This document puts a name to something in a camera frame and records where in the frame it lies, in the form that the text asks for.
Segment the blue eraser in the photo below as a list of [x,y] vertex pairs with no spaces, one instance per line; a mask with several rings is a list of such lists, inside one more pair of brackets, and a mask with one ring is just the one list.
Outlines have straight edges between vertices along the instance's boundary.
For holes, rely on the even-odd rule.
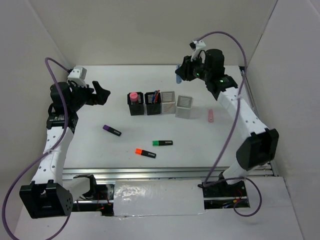
[[181,82],[182,82],[181,77],[178,74],[176,74],[176,83],[180,84]]

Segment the purple highlighter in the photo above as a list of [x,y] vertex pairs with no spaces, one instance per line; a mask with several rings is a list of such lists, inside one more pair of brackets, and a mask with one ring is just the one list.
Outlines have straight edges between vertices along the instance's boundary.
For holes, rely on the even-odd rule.
[[116,129],[108,126],[108,125],[104,125],[104,126],[102,127],[102,129],[105,130],[105,131],[107,131],[107,132],[109,132],[109,133],[112,133],[112,134],[114,134],[114,135],[116,135],[116,136],[118,136],[118,137],[120,137],[121,134],[122,134],[119,130],[116,130]]

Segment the pink capped pen tube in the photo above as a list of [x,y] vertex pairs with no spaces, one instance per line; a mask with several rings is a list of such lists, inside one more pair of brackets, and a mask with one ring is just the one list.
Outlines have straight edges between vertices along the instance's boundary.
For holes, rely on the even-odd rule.
[[131,105],[139,104],[139,94],[137,92],[131,92],[129,94],[129,100]]

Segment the blue ballpoint pen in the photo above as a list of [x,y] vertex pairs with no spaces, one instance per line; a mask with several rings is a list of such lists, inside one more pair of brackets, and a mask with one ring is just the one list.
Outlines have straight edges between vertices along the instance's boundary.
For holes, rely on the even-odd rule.
[[152,101],[151,101],[152,104],[155,103],[157,94],[158,94],[158,91],[155,91],[154,94],[153,94],[153,96],[152,96]]

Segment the pink eraser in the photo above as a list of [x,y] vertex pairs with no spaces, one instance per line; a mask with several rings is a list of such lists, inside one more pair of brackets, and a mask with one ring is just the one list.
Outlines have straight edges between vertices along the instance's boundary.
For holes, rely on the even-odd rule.
[[208,122],[213,123],[214,122],[214,112],[213,109],[208,110]]

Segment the green highlighter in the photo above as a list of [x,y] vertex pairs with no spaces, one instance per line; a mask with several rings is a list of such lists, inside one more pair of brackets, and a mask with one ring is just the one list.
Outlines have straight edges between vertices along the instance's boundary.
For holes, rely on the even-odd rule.
[[173,141],[172,140],[153,140],[152,141],[153,146],[172,146]]

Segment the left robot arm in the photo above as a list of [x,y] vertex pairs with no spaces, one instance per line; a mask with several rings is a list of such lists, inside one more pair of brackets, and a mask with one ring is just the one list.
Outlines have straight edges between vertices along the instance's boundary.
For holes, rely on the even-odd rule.
[[30,184],[20,188],[19,196],[33,219],[69,216],[74,201],[84,196],[97,197],[99,187],[93,174],[76,175],[63,184],[63,169],[70,143],[78,123],[77,111],[84,105],[104,105],[111,92],[97,81],[93,87],[81,87],[75,81],[50,86],[52,103],[46,121],[44,158]]

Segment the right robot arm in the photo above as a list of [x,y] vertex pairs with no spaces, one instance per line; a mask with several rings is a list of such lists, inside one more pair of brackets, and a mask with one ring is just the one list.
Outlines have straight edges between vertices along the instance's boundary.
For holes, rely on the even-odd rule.
[[234,119],[232,130],[238,130],[243,139],[235,153],[235,162],[223,171],[218,190],[223,196],[230,196],[236,183],[256,169],[275,158],[279,133],[269,129],[253,112],[235,80],[225,73],[224,55],[219,49],[209,49],[200,54],[187,55],[175,73],[184,81],[200,79],[208,91]]

